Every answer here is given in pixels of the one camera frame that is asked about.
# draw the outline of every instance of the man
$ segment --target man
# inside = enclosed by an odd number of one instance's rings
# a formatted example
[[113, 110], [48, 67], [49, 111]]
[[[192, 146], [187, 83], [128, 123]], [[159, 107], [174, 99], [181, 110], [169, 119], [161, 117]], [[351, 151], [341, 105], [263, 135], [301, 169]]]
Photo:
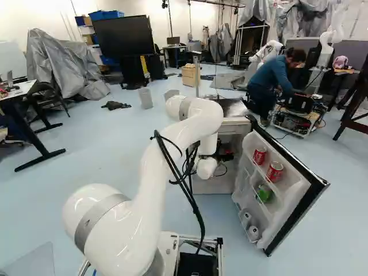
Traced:
[[302, 49], [290, 48], [285, 55], [276, 56], [262, 65], [248, 82], [250, 101], [248, 108], [260, 115], [260, 123], [270, 124], [269, 111], [274, 109], [277, 95], [274, 88], [283, 95], [293, 94], [293, 86], [288, 80], [287, 67], [295, 68], [305, 62], [306, 54]]

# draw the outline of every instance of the green can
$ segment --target green can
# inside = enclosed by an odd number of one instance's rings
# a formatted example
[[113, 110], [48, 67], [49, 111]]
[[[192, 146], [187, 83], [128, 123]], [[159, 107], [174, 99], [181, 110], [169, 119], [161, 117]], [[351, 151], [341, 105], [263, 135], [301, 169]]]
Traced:
[[267, 203], [272, 197], [272, 190], [266, 184], [260, 184], [257, 188], [257, 195], [258, 201], [261, 200], [263, 203]]

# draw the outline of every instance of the white can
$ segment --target white can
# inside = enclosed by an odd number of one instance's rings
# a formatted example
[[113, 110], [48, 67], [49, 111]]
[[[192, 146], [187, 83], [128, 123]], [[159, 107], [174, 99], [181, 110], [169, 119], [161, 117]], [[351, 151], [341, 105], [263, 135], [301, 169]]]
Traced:
[[139, 97], [141, 101], [141, 107], [143, 109], [149, 109], [154, 106], [154, 103], [152, 102], [151, 92], [147, 88], [141, 88], [139, 90]]
[[249, 225], [251, 224], [252, 215], [248, 212], [244, 212], [241, 218], [243, 225], [246, 229], [248, 229]]
[[259, 239], [258, 228], [254, 225], [250, 226], [248, 229], [248, 235], [252, 242]]

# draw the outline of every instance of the dark hair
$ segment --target dark hair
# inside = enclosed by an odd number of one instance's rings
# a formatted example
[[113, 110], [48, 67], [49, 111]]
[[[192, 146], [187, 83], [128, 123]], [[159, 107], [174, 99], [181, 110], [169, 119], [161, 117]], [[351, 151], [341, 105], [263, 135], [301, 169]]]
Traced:
[[303, 49], [289, 48], [285, 54], [288, 58], [293, 58], [293, 62], [304, 62], [306, 60], [306, 53]]

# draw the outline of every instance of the blue bin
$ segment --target blue bin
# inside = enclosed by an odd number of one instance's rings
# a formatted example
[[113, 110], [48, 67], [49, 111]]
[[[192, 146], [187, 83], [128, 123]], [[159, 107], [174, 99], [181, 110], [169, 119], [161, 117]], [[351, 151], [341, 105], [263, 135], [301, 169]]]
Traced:
[[90, 13], [89, 16], [91, 17], [92, 21], [102, 20], [102, 19], [114, 19], [119, 17], [124, 17], [124, 13], [118, 10], [98, 10], [93, 13]]
[[93, 35], [92, 35], [92, 41], [93, 41], [93, 43], [94, 43], [94, 44], [99, 44], [99, 43], [98, 43], [98, 37], [97, 37], [97, 35], [96, 35], [96, 34], [93, 34]]
[[111, 59], [109, 57], [106, 57], [104, 55], [101, 55], [100, 56], [101, 60], [102, 60], [102, 63], [104, 65], [109, 65], [109, 66], [119, 66], [119, 62], [117, 62], [116, 60], [114, 59]]
[[75, 22], [77, 26], [84, 26], [85, 25], [85, 18], [83, 16], [76, 16]]

